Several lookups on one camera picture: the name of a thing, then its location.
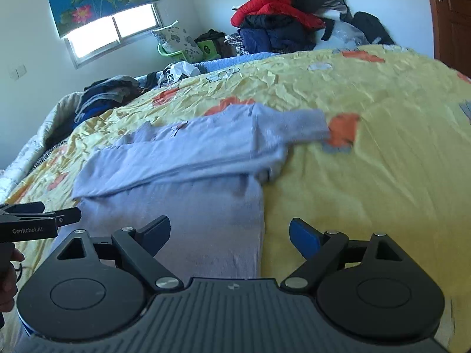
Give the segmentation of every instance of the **window pane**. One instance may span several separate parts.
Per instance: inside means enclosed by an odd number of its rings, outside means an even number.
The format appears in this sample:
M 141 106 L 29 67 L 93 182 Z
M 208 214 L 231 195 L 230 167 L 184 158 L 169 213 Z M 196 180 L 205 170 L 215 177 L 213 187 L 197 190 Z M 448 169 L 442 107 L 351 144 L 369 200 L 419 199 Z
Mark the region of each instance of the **window pane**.
M 112 18 L 104 17 L 73 30 L 67 38 L 77 57 L 82 58 L 96 49 L 118 41 L 118 33 Z
M 157 25 L 152 4 L 138 6 L 114 15 L 121 37 L 130 36 Z

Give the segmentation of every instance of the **black cable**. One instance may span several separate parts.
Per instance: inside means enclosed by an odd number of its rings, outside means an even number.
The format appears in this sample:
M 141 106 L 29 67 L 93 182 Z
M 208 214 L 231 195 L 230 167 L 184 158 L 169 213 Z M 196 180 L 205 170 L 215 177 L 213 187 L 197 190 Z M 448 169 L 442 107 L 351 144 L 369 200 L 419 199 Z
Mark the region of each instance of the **black cable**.
M 21 279 L 21 276 L 23 276 L 23 264 L 20 263 L 20 266 L 18 268 L 15 268 L 15 272 L 20 272 L 20 274 L 16 278 L 16 282 L 19 282 Z

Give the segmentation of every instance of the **human hand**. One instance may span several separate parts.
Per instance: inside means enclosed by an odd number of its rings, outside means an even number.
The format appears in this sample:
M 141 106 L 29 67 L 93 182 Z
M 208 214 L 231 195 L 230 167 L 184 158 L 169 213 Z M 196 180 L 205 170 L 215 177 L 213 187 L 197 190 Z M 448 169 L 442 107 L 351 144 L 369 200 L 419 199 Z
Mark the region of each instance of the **human hand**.
M 21 262 L 23 260 L 23 254 L 15 249 L 10 261 Z M 13 310 L 15 305 L 13 297 L 15 297 L 17 292 L 15 267 L 10 263 L 5 277 L 2 282 L 0 282 L 0 313 L 8 313 Z

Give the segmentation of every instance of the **white quilt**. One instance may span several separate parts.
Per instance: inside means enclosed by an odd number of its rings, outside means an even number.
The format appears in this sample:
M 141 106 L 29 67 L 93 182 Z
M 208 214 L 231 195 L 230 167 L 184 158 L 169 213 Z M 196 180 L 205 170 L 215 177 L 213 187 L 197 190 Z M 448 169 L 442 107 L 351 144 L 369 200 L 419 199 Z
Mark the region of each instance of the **white quilt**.
M 62 122 L 75 112 L 83 93 L 75 92 L 62 98 L 50 111 L 38 132 L 23 146 L 16 159 L 0 174 L 0 203 L 26 177 L 38 158 L 46 151 L 46 140 Z

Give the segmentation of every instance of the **window frame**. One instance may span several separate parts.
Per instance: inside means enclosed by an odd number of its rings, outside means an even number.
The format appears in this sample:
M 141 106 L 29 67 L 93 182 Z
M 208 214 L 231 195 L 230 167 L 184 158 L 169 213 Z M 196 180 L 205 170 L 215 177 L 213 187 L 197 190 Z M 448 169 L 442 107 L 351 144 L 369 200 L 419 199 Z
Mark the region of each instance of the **window frame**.
M 72 63 L 74 64 L 74 67 L 76 69 L 78 69 L 78 68 L 82 67 L 83 65 L 86 65 L 87 63 L 90 63 L 90 62 L 96 60 L 97 58 L 100 58 L 100 57 L 104 56 L 105 54 L 111 53 L 112 51 L 114 51 L 116 49 L 122 48 L 123 46 L 126 46 L 128 44 L 132 44 L 133 42 L 142 40 L 147 36 L 151 36 L 152 35 L 152 33 L 151 33 L 152 30 L 163 28 L 162 19 L 160 18 L 160 14 L 159 14 L 159 11 L 157 9 L 157 2 L 151 3 L 150 5 L 152 6 L 152 11 L 154 12 L 155 21 L 157 22 L 157 24 L 155 26 L 153 26 L 151 28 L 141 30 L 141 31 L 136 32 L 134 34 L 131 34 L 129 36 L 122 37 L 121 33 L 118 29 L 118 25 L 116 24 L 115 18 L 113 16 L 111 16 L 111 19 L 112 19 L 112 21 L 115 25 L 116 32 L 118 34 L 118 40 L 114 41 L 114 42 L 111 42 L 108 45 L 102 46 L 101 48 L 98 48 L 94 51 L 91 51 L 90 53 L 88 53 L 87 55 L 85 55 L 83 57 L 78 57 L 75 54 L 74 47 L 70 43 L 69 39 L 67 37 L 64 37 L 65 45 L 67 47 L 67 50 L 69 51 L 70 58 L 72 60 Z

